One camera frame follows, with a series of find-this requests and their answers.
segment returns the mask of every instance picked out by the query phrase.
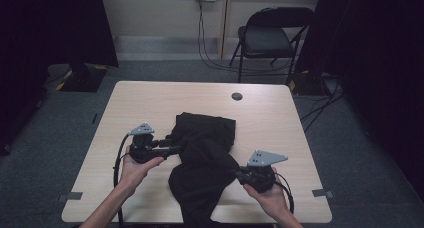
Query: handheld controller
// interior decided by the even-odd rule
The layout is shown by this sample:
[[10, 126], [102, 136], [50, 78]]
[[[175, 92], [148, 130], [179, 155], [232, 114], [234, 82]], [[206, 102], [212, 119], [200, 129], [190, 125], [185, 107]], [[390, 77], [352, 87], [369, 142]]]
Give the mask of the handheld controller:
[[168, 156], [180, 153], [180, 147], [171, 146], [171, 140], [153, 140], [152, 133], [154, 133], [154, 130], [147, 123], [128, 132], [129, 135], [133, 135], [129, 155], [137, 163], [144, 164], [155, 157], [166, 159]]
[[287, 156], [256, 150], [247, 162], [236, 171], [236, 177], [241, 185], [249, 184], [258, 193], [264, 193], [272, 188], [276, 179], [271, 164], [287, 160]]

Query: wrist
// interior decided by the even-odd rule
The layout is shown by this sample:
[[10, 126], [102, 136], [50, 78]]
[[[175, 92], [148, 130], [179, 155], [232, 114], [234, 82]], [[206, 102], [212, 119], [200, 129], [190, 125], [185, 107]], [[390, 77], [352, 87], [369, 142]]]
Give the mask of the wrist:
[[302, 227], [289, 210], [283, 210], [272, 218], [283, 227]]
[[132, 196], [135, 192], [135, 188], [133, 188], [133, 186], [126, 181], [120, 181], [114, 190], [121, 196], [125, 197], [125, 199]]

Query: wooden tabletop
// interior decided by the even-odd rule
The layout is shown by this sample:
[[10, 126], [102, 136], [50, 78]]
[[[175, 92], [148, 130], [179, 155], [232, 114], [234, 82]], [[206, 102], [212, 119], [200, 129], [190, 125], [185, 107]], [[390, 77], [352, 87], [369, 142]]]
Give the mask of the wooden tabletop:
[[[235, 92], [243, 98], [232, 99]], [[296, 218], [305, 223], [331, 221], [326, 197], [312, 194], [322, 185], [286, 86], [142, 81], [116, 84], [72, 189], [82, 192], [82, 197], [67, 201], [62, 219], [83, 222], [110, 193], [112, 167], [129, 130], [147, 122], [155, 130], [154, 138], [163, 139], [174, 128], [176, 115], [183, 112], [236, 120], [230, 154], [242, 166], [256, 149], [288, 156], [287, 161], [273, 166], [289, 182]], [[179, 157], [171, 156], [149, 171], [123, 205], [126, 222], [183, 222], [168, 185], [169, 175], [178, 164]], [[237, 180], [224, 190], [211, 218], [228, 223], [274, 223]]]

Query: black cloth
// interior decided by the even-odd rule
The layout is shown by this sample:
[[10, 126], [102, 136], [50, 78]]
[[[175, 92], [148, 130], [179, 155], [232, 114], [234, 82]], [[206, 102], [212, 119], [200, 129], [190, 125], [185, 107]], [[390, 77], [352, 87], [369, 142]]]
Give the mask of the black cloth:
[[177, 116], [169, 138], [173, 145], [181, 146], [181, 164], [172, 170], [169, 186], [187, 228], [227, 227], [210, 216], [240, 167], [228, 153], [234, 144], [235, 127], [234, 120], [222, 117]]

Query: forearm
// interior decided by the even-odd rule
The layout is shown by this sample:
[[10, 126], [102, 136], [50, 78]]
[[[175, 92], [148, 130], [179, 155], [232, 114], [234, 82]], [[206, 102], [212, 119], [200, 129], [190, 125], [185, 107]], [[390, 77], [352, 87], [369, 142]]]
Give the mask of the forearm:
[[300, 228], [303, 227], [297, 219], [289, 211], [285, 211], [278, 216], [272, 217], [278, 222], [283, 228]]
[[80, 227], [107, 227], [132, 192], [118, 184]]

